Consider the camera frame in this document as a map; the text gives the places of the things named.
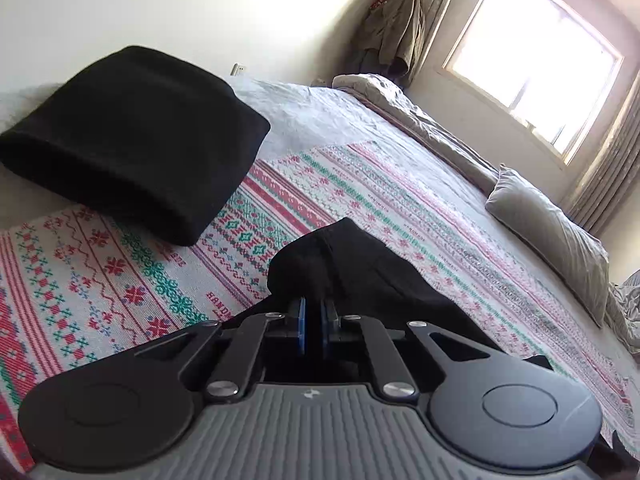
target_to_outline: window frame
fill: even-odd
[[[588,115],[588,117],[582,124],[582,127],[580,128],[580,130],[574,135],[574,138],[567,144],[567,147],[564,149],[563,152],[558,151],[558,149],[555,146],[553,146],[551,142],[546,140],[541,134],[537,133],[534,130],[533,124],[530,124],[528,121],[520,120],[520,118],[516,117],[511,113],[512,110],[515,108],[515,105],[517,105],[519,101],[518,98],[516,98],[514,103],[511,104],[511,107],[507,107],[502,102],[500,102],[497,98],[489,94],[489,92],[480,88],[471,80],[469,80],[468,78],[464,77],[463,75],[453,70],[452,61],[454,60],[456,51],[458,50],[459,46],[463,43],[466,32],[468,31],[468,28],[471,26],[471,23],[475,19],[476,14],[478,13],[478,10],[482,6],[482,3],[484,2],[484,0],[479,0],[476,6],[474,7],[474,10],[469,16],[469,19],[466,21],[465,26],[462,29],[462,32],[460,32],[457,40],[454,42],[453,47],[449,52],[449,55],[445,58],[444,63],[442,64],[442,71],[447,75],[453,76],[455,79],[462,82],[465,86],[470,87],[472,90],[478,93],[482,99],[488,100],[490,104],[497,106],[499,110],[502,110],[503,112],[505,112],[513,121],[515,121],[517,124],[519,124],[524,129],[526,129],[530,134],[533,134],[533,136],[535,136],[537,140],[541,141],[544,144],[544,146],[548,150],[550,150],[552,154],[555,155],[556,158],[561,160],[564,166],[566,166],[574,158],[575,153],[577,153],[582,142],[591,131],[591,127],[593,126],[596,119],[600,115],[600,112],[602,111],[602,107],[604,106],[604,103],[609,97],[611,89],[615,85],[615,82],[618,78],[618,74],[620,73],[620,68],[622,67],[622,63],[625,58],[620,53],[620,51],[618,51],[607,40],[607,38],[605,38],[595,27],[593,27],[593,25],[587,22],[580,14],[578,14],[575,10],[573,10],[567,3],[565,3],[562,0],[550,0],[550,1],[553,4],[555,4],[565,16],[574,20],[576,23],[578,23],[578,25],[584,28],[584,30],[586,30],[591,35],[591,37],[593,37],[596,41],[598,41],[603,46],[603,48],[609,51],[609,53],[614,57],[614,60],[615,60],[615,63],[611,69],[611,72],[609,73],[609,78],[607,80],[607,83],[602,89],[602,92],[600,93],[597,101],[595,102],[590,115]],[[527,84],[525,83],[518,97],[520,98],[522,97],[522,94],[524,93],[523,90],[526,89],[526,85]]]

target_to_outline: window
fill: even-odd
[[[446,68],[498,101],[567,161],[621,62],[593,27],[557,0],[482,0]]]

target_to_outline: wall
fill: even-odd
[[[640,269],[640,181],[600,235],[609,252],[609,279],[622,283]]]
[[[219,75],[311,83],[373,0],[0,0],[0,91],[62,82],[128,44]]]
[[[559,203],[593,158],[632,84],[640,66],[640,33],[607,0],[563,0],[625,56],[591,133],[566,166],[511,116],[442,68],[478,1],[451,0],[425,67],[407,94],[489,161],[515,168]]]

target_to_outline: electrical outlet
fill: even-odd
[[[239,63],[235,63],[234,67],[231,69],[231,75],[241,75],[246,71],[246,67]]]

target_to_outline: striped blanket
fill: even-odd
[[[583,381],[636,448],[612,361],[558,299],[461,212],[418,184],[375,142],[257,161],[190,248],[169,246],[82,206],[0,234],[0,444],[28,470],[16,423],[38,382],[204,319],[229,319],[268,295],[270,259],[349,216],[411,261],[503,349],[545,354]]]

